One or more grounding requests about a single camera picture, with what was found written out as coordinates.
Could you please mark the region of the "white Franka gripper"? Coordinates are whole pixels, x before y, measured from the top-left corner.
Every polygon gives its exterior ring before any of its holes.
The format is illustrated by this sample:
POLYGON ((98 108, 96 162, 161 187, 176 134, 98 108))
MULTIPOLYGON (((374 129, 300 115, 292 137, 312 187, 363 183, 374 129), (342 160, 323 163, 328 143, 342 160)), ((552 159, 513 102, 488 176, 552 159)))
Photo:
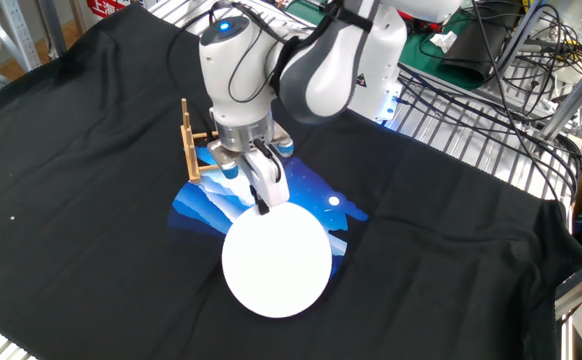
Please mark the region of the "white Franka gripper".
POLYGON ((259 215, 268 214, 269 207, 281 205, 290 198, 283 165, 273 151, 270 153, 267 156, 255 149, 240 157, 240 168, 249 180, 250 192, 259 215))

